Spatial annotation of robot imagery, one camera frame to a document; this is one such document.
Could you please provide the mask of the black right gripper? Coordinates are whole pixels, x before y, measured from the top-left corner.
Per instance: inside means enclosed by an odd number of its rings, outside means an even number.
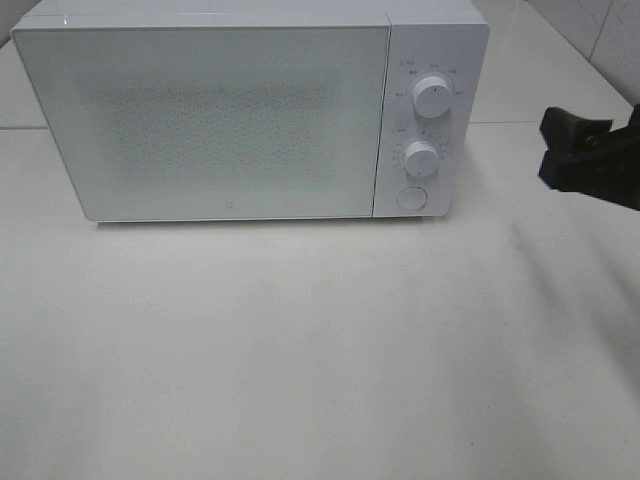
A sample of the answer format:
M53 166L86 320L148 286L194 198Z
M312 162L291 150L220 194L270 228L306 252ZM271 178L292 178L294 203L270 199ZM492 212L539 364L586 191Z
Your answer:
M548 107L539 127L547 146L539 179L552 190L639 210L639 104L626 126L610 132L612 125ZM587 151L607 134L611 152Z

